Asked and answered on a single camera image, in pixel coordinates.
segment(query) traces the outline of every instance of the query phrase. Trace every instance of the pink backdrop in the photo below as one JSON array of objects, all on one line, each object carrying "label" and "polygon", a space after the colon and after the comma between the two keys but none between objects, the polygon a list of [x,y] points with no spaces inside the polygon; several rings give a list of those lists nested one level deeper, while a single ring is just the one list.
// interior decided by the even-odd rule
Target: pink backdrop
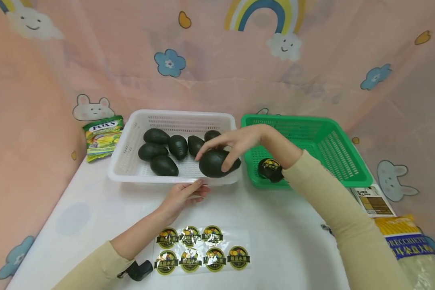
[{"label": "pink backdrop", "polygon": [[0,269],[80,164],[92,109],[331,117],[374,174],[407,166],[419,194],[393,206],[435,240],[435,0],[268,0],[236,30],[253,2],[0,1]]}]

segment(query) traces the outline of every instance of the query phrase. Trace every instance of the labeled avocado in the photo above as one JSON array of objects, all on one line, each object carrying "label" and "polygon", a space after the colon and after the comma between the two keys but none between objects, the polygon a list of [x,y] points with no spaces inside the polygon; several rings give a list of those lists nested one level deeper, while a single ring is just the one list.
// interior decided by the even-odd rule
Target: labeled avocado
[{"label": "labeled avocado", "polygon": [[282,166],[272,158],[265,158],[259,162],[258,174],[262,178],[269,179],[272,183],[284,179],[284,176],[282,175]]},{"label": "labeled avocado", "polygon": [[212,138],[216,138],[219,135],[221,135],[220,132],[216,130],[209,130],[208,132],[205,133],[205,142],[208,142]]},{"label": "labeled avocado", "polygon": [[177,160],[182,160],[187,156],[187,140],[180,135],[169,138],[169,151]]},{"label": "labeled avocado", "polygon": [[200,151],[201,147],[203,146],[203,144],[205,143],[205,141],[203,141],[200,137],[196,137],[196,136],[189,136],[187,138],[188,144],[189,144],[189,152],[190,155],[192,155],[193,157],[195,157],[198,152]]},{"label": "labeled avocado", "polygon": [[158,155],[151,159],[151,170],[158,176],[178,176],[179,169],[169,156]]},{"label": "labeled avocado", "polygon": [[158,128],[148,129],[145,134],[143,134],[143,140],[147,143],[156,143],[165,145],[169,141],[169,135]]},{"label": "labeled avocado", "polygon": [[237,159],[232,167],[229,169],[229,171],[221,171],[222,164],[224,163],[227,155],[229,155],[229,152],[222,149],[212,149],[204,153],[203,156],[200,158],[199,164],[201,173],[208,177],[219,178],[224,177],[239,168],[242,162],[240,161],[240,159]]},{"label": "labeled avocado", "polygon": [[142,160],[150,161],[158,155],[168,155],[166,147],[156,143],[145,143],[139,149],[139,157]]}]

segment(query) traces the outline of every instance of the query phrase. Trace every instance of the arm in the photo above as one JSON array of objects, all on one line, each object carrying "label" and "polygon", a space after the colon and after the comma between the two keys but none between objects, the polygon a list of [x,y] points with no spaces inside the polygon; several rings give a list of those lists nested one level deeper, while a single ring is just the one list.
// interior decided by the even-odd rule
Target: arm
[{"label": "arm", "polygon": [[208,148],[230,145],[232,150],[223,165],[225,171],[239,155],[258,143],[284,168],[283,174],[290,186],[331,227],[352,290],[412,290],[385,238],[348,190],[317,159],[274,128],[254,125],[228,132],[205,143],[197,158]]},{"label": "arm", "polygon": [[202,201],[208,192],[210,189],[203,186],[202,180],[176,184],[159,208],[89,254],[53,290],[107,289],[163,228],[173,223],[185,207]]}]

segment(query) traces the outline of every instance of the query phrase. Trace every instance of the fox's candy bag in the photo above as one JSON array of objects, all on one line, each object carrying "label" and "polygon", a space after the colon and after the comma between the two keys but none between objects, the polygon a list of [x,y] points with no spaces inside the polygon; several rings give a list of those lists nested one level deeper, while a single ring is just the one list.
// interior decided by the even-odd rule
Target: fox's candy bag
[{"label": "fox's candy bag", "polygon": [[87,162],[110,156],[119,141],[124,121],[122,116],[92,122],[83,127],[87,140]]}]

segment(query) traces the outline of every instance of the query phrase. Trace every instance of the white table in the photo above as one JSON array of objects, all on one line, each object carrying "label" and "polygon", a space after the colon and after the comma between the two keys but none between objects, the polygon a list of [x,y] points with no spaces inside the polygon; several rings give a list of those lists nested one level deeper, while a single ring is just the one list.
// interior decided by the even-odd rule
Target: white table
[{"label": "white table", "polygon": [[[8,290],[48,290],[103,242],[153,211],[169,185],[109,180],[110,159],[83,162],[47,220]],[[113,289],[348,290],[336,241],[323,220],[293,191],[255,189],[243,180],[213,187],[205,201],[184,210],[173,227],[217,225],[249,232],[251,268],[243,271],[162,276],[156,270],[140,282],[129,276]],[[226,208],[226,215],[218,215]],[[152,259],[153,241],[136,260]]]}]

